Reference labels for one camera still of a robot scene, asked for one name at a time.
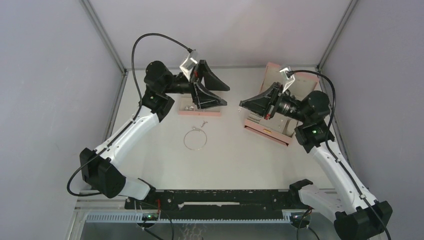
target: metal ring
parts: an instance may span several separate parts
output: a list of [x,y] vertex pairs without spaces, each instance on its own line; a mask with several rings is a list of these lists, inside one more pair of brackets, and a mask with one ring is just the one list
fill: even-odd
[[[187,144],[186,144],[186,137],[187,137],[187,135],[188,135],[189,133],[193,132],[193,131],[198,131],[198,132],[201,132],[201,133],[203,133],[203,134],[204,134],[204,137],[205,137],[204,144],[203,144],[201,147],[199,147],[199,148],[190,148],[190,147],[189,147],[189,146],[187,146]],[[190,130],[190,131],[188,131],[188,132],[185,134],[185,136],[184,136],[184,145],[185,145],[185,147],[186,147],[186,148],[188,148],[188,149],[190,149],[190,150],[194,150],[194,151],[196,151],[196,150],[200,150],[200,149],[202,149],[202,148],[206,145],[206,142],[208,142],[208,136],[206,135],[206,132],[205,132],[205,131],[203,131],[202,129],[199,129],[199,128],[193,128],[193,129],[191,129],[191,130]]]

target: gray wall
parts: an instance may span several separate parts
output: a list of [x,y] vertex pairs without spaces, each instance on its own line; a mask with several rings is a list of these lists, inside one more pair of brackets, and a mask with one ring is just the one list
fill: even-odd
[[1,1],[0,35],[0,239],[63,239],[121,73],[77,0]]
[[324,66],[359,177],[393,207],[393,239],[423,239],[424,1],[362,0]]
[[[210,66],[316,65],[350,0],[91,0],[117,53],[131,68],[135,39],[166,34]],[[147,37],[135,68],[161,60],[178,67],[186,51]]]

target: black cable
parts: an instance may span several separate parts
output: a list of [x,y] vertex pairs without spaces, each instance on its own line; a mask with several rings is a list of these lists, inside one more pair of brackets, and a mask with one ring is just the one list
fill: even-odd
[[385,234],[387,235],[388,240],[392,240],[392,237],[390,236],[389,230],[387,230],[387,227],[384,225],[384,222],[382,218],[377,214],[377,212],[374,210],[374,208],[371,206],[370,202],[366,198],[363,199],[365,203],[368,205],[368,207],[374,212],[375,216],[377,217],[378,221],[383,225]]
[[166,213],[164,210],[162,210],[162,209],[159,209],[159,207],[158,206],[155,206],[155,205],[152,205],[152,204],[150,204],[150,203],[147,203],[147,202],[144,202],[144,201],[140,201],[140,200],[137,200],[137,199],[135,199],[135,201],[137,201],[137,202],[139,202],[140,203],[140,208],[141,208],[141,204],[145,204],[145,205],[148,205],[148,206],[150,206],[150,207],[153,207],[153,208],[155,208],[155,209],[157,209],[157,210],[160,210],[162,213],[164,213],[165,215],[166,215],[166,217],[168,218],[168,220],[169,220],[169,223],[171,224],[171,231],[172,231],[172,237],[171,237],[171,240],[174,240],[174,224],[172,223],[172,220],[171,220],[171,218],[170,218],[170,216],[168,215],[168,213]]
[[177,41],[177,40],[175,40],[175,39],[173,39],[173,38],[171,38],[167,35],[160,34],[160,33],[154,33],[154,32],[146,33],[146,34],[141,35],[139,38],[137,38],[137,40],[134,42],[134,46],[132,46],[132,52],[131,52],[132,77],[134,78],[135,87],[137,88],[138,96],[140,97],[140,102],[138,102],[137,114],[134,116],[134,120],[137,118],[137,115],[139,115],[139,112],[142,108],[142,99],[143,99],[142,92],[140,91],[139,83],[137,82],[137,78],[136,78],[136,71],[135,71],[135,67],[134,67],[134,55],[136,53],[137,44],[140,42],[141,39],[148,37],[148,36],[162,37],[162,38],[168,39],[168,40],[180,45],[181,47],[185,48],[189,53],[191,53],[193,51],[191,48],[187,47],[186,45],[182,44],[181,42],[179,42],[179,41]]
[[[163,34],[160,34],[160,33],[147,33],[147,34],[144,34],[144,35],[142,35],[142,36],[140,36],[136,41],[135,41],[135,43],[134,43],[134,46],[132,47],[132,53],[131,53],[131,67],[132,67],[132,76],[134,77],[134,82],[135,82],[135,86],[136,86],[136,88],[137,88],[137,92],[138,92],[138,96],[140,97],[140,101],[138,102],[138,110],[137,110],[137,113],[134,115],[134,117],[133,117],[133,119],[132,120],[136,120],[136,118],[137,118],[137,116],[139,115],[139,113],[140,113],[140,111],[141,111],[141,109],[142,109],[142,99],[143,99],[143,96],[142,96],[142,93],[141,93],[141,91],[140,91],[140,86],[139,86],[139,83],[137,82],[137,78],[136,78],[136,71],[135,71],[135,68],[134,68],[134,54],[135,54],[135,52],[136,52],[136,46],[137,46],[137,44],[139,43],[139,41],[141,40],[141,39],[143,39],[144,37],[148,37],[148,36],[159,36],[159,37],[162,37],[162,38],[165,38],[165,39],[168,39],[168,40],[170,40],[170,41],[172,41],[172,42],[174,42],[174,43],[176,43],[176,44],[178,44],[178,45],[180,45],[181,47],[183,47],[183,48],[185,48],[189,53],[191,53],[193,50],[191,49],[191,48],[189,48],[189,47],[187,47],[187,46],[185,46],[184,44],[182,44],[181,42],[179,42],[179,41],[177,41],[177,40],[175,40],[175,39],[173,39],[173,38],[171,38],[171,37],[169,37],[169,36],[166,36],[166,35],[163,35]],[[117,138],[119,138],[119,136],[121,136],[122,135],[122,133],[125,131],[125,130],[127,130],[127,128],[130,126],[132,124],[132,122],[130,122],[129,124],[127,124],[127,126],[125,126],[124,127],[124,129],[122,129],[122,131],[120,132],[120,133],[118,133],[117,135],[116,135],[116,137],[114,138],[114,139],[112,139],[112,141],[110,141],[108,144],[107,144],[107,146],[108,147],[110,147],[112,144],[113,144],[113,142],[117,139]],[[85,164],[83,164],[82,166],[80,166],[73,174],[72,174],[72,176],[69,178],[69,180],[68,180],[68,182],[67,182],[67,186],[66,186],[66,190],[67,190],[67,192],[69,193],[69,194],[71,194],[72,196],[76,196],[76,197],[89,197],[89,196],[95,196],[95,195],[100,195],[100,194],[102,194],[101,192],[96,192],[96,193],[88,193],[88,194],[78,194],[78,193],[75,193],[75,192],[73,192],[72,190],[71,190],[71,182],[72,182],[72,180],[74,179],[74,177],[75,177],[75,175],[77,175],[77,173],[79,172],[79,171],[81,171],[81,169],[83,169],[85,166],[87,166],[91,161],[93,161],[95,158],[97,158],[98,156],[100,156],[104,151],[106,151],[106,148],[105,149],[103,149],[102,151],[100,151],[98,154],[96,154],[93,158],[91,158],[90,160],[88,160]]]
[[320,240],[318,234],[310,226],[308,226],[307,229],[309,229],[315,235],[316,239]]
[[92,157],[90,160],[88,160],[86,163],[84,163],[83,165],[81,165],[75,172],[73,172],[72,176],[70,176],[69,180],[67,181],[67,185],[66,185],[66,190],[67,192],[75,197],[89,197],[89,196],[95,196],[95,195],[100,195],[102,194],[101,192],[95,192],[95,193],[87,193],[87,194],[79,194],[79,193],[75,193],[71,190],[71,182],[72,180],[75,178],[75,176],[77,175],[77,173],[79,171],[81,171],[81,169],[83,169],[85,166],[87,166],[89,163],[91,163],[91,161],[93,161],[94,159],[96,159],[98,156],[100,156],[102,153],[104,153],[106,151],[106,148],[104,148],[103,150],[101,150],[100,152],[98,152],[94,157]]
[[297,240],[299,240],[299,229],[301,229],[302,222],[303,222],[304,218],[308,215],[308,213],[310,211],[312,211],[312,208],[309,208],[308,210],[306,210],[305,213],[300,218],[299,226],[297,226],[297,231],[296,231],[296,239]]
[[143,230],[144,230],[146,233],[148,233],[148,234],[152,235],[153,237],[155,237],[156,239],[164,240],[163,238],[161,238],[160,236],[158,236],[158,235],[154,234],[152,231],[150,231],[150,230],[149,230],[149,229],[147,229],[147,228],[144,228]]
[[[324,74],[321,74],[319,72],[316,71],[310,71],[310,70],[293,70],[293,71],[289,71],[287,73],[287,76],[290,77],[295,73],[309,73],[309,74],[314,74],[317,75],[319,77],[322,77],[323,79],[325,79],[328,84],[331,87],[331,92],[332,92],[332,106],[331,106],[331,115],[330,115],[330,119],[328,121],[328,128],[327,131],[325,132],[325,146],[327,147],[328,151],[331,153],[331,155],[334,157],[334,160],[337,161],[339,158],[336,156],[336,154],[333,152],[333,150],[331,150],[330,146],[329,146],[329,135],[330,135],[330,126],[333,122],[333,118],[334,118],[334,112],[336,109],[336,89],[334,88],[333,82]],[[343,170],[346,172],[347,176],[350,178],[350,180],[352,181],[353,185],[355,186],[357,192],[359,193],[359,196],[362,196],[363,193],[361,191],[361,188],[358,186],[357,182],[355,181],[354,177],[352,176],[352,174],[348,171],[348,169],[345,167],[345,165],[341,162],[338,161],[338,163],[340,164],[340,166],[343,168]],[[387,239],[388,240],[392,240],[392,238],[390,237],[390,233],[389,230],[387,229],[386,225],[384,224],[383,220],[381,219],[381,217],[377,214],[377,212],[374,210],[374,208],[372,208],[371,204],[368,202],[368,200],[364,197],[362,198],[362,200],[364,200],[364,202],[368,205],[368,207],[372,210],[372,212],[375,214],[375,216],[377,217],[378,221],[381,223],[381,225],[384,228],[384,231],[387,235]]]
[[328,84],[330,85],[330,87],[331,87],[332,105],[331,105],[331,114],[330,114],[330,119],[328,121],[327,131],[325,132],[325,146],[327,147],[327,149],[331,153],[331,155],[337,160],[338,158],[337,158],[336,154],[333,152],[333,150],[329,146],[330,127],[331,127],[331,124],[333,122],[334,112],[335,112],[335,109],[336,109],[336,89],[334,88],[333,82],[326,75],[321,74],[321,73],[316,72],[316,71],[310,71],[310,70],[294,70],[294,71],[289,71],[287,73],[287,77],[291,77],[295,73],[308,73],[308,74],[317,75],[317,76],[322,77],[323,79],[325,79],[328,82]]

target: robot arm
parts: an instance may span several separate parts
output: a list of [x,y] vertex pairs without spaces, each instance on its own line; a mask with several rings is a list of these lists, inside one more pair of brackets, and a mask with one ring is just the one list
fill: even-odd
[[295,81],[293,72],[288,67],[280,73],[283,84],[274,82],[263,93],[241,101],[240,107],[264,119],[279,113],[303,122],[295,128],[296,139],[318,162],[339,196],[334,199],[304,179],[290,185],[295,202],[317,209],[334,223],[342,240],[367,239],[382,233],[393,210],[387,201],[378,202],[364,186],[341,154],[332,133],[327,133],[324,118],[330,114],[328,96],[312,91],[303,100],[298,100],[286,91]]
[[146,91],[135,113],[105,142],[80,153],[82,178],[86,183],[108,198],[121,195],[143,200],[154,190],[142,179],[124,176],[119,168],[134,145],[171,110],[174,100],[167,93],[191,94],[199,109],[227,105],[210,91],[229,91],[230,87],[212,73],[205,60],[197,62],[196,55],[194,50],[187,55],[177,75],[160,61],[147,66]]

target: white table surface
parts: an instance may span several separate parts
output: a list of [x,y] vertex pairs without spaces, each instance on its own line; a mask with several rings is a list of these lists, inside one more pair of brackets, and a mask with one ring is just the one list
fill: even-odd
[[[157,189],[241,190],[288,189],[309,179],[321,189],[333,189],[321,167],[294,139],[284,146],[244,129],[248,111],[239,111],[239,102],[258,94],[265,68],[221,68],[212,71],[227,85],[222,98],[222,116],[178,114],[178,94],[169,94],[175,104],[165,119],[146,134],[126,156],[119,170],[141,178]],[[136,71],[142,93],[145,72]],[[137,109],[139,98],[129,72],[113,131]],[[184,135],[193,126],[207,134],[207,144],[197,151],[184,146]]]

